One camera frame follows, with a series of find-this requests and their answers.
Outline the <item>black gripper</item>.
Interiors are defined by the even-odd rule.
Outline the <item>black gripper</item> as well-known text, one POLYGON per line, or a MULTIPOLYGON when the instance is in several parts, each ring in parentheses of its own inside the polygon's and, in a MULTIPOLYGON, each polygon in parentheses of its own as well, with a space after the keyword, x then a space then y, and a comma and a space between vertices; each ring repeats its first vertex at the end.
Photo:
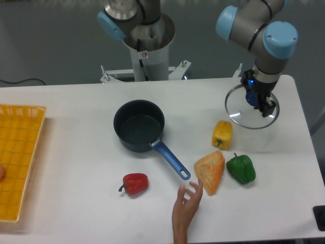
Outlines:
POLYGON ((262 117, 272 115, 276 108, 276 103, 273 100, 267 100, 271 96, 271 91, 274 89, 276 82, 264 83, 254 77, 253 70, 247 70, 243 73, 241 84, 246 90, 246 101, 253 108, 260 108, 262 117))

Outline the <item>person's hand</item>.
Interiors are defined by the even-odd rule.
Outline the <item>person's hand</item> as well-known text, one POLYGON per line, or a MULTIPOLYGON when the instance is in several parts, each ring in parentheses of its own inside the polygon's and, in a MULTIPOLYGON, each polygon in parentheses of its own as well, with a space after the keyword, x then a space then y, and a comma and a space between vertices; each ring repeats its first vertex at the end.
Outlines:
POLYGON ((203 195, 203 182, 190 182, 189 185, 195 189, 192 192, 184 185, 181 185, 177 192, 177 199, 172 211, 172 228, 174 243, 187 243, 187 232, 191 221, 199 209, 203 195))

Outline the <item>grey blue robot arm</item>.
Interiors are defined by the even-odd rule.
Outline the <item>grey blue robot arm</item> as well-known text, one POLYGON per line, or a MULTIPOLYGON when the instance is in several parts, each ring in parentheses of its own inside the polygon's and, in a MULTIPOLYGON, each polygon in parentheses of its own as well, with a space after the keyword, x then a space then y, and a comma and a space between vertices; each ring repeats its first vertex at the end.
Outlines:
MULTIPOLYGON (((239 9, 226 7, 216 22, 216 32, 255 56, 254 67, 241 83, 246 101, 263 117, 277 111, 271 92, 295 51, 298 32, 288 22, 272 22, 285 1, 249 1, 239 9)), ((98 13, 101 28, 130 50, 136 81, 167 80, 169 46, 175 25, 162 13, 160 1, 108 1, 98 13)))

